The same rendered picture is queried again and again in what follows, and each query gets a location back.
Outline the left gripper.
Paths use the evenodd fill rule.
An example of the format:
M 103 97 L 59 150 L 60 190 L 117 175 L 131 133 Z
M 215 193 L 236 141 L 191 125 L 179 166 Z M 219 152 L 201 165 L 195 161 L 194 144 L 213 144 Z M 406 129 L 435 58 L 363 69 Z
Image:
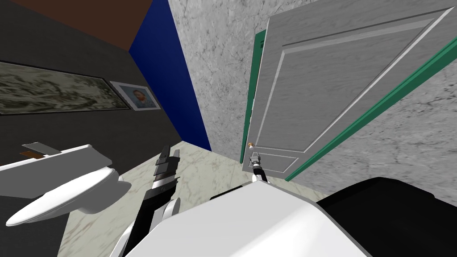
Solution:
M 169 177 L 174 178 L 180 161 L 180 149 L 175 149 L 170 157 L 170 145 L 164 146 L 156 161 L 153 185 L 163 185 L 170 182 Z

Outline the small framed portrait picture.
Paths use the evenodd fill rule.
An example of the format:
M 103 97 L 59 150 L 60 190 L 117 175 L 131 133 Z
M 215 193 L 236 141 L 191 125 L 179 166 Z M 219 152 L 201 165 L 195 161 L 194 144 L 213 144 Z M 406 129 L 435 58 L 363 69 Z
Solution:
M 157 100 L 148 87 L 110 81 L 134 111 L 159 110 Z

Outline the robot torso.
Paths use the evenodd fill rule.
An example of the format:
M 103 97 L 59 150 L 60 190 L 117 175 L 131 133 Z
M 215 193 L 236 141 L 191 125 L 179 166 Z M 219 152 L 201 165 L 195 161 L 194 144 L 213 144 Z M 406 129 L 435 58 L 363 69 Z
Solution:
M 317 203 L 264 181 L 161 221 L 126 257 L 372 257 Z

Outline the grey panelled door leaf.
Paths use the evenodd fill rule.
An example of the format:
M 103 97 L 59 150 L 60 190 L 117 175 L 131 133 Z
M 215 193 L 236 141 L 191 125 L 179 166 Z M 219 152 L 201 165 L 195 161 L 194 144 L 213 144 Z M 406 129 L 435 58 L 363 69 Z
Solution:
M 317 0 L 271 16 L 242 169 L 258 152 L 266 175 L 293 179 L 456 54 L 457 0 Z

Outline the white toilet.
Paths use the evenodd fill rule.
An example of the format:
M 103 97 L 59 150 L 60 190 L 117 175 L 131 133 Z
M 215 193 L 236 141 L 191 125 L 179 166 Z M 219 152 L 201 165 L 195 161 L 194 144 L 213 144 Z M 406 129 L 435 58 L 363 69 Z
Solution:
M 35 142 L 28 159 L 0 166 L 0 196 L 32 202 L 6 221 L 18 226 L 78 210 L 96 214 L 113 205 L 131 188 L 112 161 L 91 145 L 59 151 Z

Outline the wide landscape painting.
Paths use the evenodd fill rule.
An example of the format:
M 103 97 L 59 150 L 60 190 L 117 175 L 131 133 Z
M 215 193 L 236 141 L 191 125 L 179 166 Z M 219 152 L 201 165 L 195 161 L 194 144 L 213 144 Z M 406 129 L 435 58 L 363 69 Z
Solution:
M 0 61 L 0 115 L 128 108 L 103 78 Z

